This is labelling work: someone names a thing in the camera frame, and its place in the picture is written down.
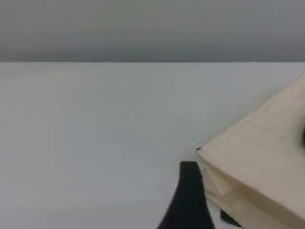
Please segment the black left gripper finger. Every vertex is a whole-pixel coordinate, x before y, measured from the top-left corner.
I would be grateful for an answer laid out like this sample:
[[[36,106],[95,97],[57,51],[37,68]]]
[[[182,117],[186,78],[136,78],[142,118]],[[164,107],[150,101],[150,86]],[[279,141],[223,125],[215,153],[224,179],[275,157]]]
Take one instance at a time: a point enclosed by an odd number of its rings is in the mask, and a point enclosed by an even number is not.
[[[202,174],[195,161],[179,164],[179,180],[159,229],[214,229],[204,193]]]

